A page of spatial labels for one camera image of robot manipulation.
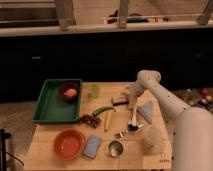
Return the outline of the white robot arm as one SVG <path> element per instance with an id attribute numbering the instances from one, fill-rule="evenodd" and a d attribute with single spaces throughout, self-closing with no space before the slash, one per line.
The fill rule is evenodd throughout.
<path id="1" fill-rule="evenodd" d="M 129 105 L 134 107 L 145 90 L 150 91 L 175 121 L 172 171 L 213 171 L 213 115 L 191 107 L 160 84 L 161 74 L 141 70 L 130 84 Z"/>

